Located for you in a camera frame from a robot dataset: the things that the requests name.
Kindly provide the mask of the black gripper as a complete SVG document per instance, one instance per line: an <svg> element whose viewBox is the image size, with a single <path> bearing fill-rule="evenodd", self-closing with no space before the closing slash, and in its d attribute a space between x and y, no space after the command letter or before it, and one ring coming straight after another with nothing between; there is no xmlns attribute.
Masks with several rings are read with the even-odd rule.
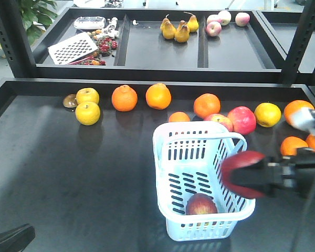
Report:
<svg viewBox="0 0 315 252"><path fill-rule="evenodd" d="M247 188L270 184L272 188L293 191L301 197L307 197L315 187L315 151L311 148L299 148L296 155L269 162L267 167L268 175L265 170L235 169L229 180L233 185Z"/></svg>

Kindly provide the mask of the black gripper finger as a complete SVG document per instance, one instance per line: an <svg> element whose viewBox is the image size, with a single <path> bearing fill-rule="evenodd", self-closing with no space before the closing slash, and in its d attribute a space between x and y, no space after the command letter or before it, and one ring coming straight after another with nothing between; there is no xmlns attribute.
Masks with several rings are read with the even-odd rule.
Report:
<svg viewBox="0 0 315 252"><path fill-rule="evenodd" d="M23 251L35 238L35 228L31 224L0 233L0 252Z"/></svg>

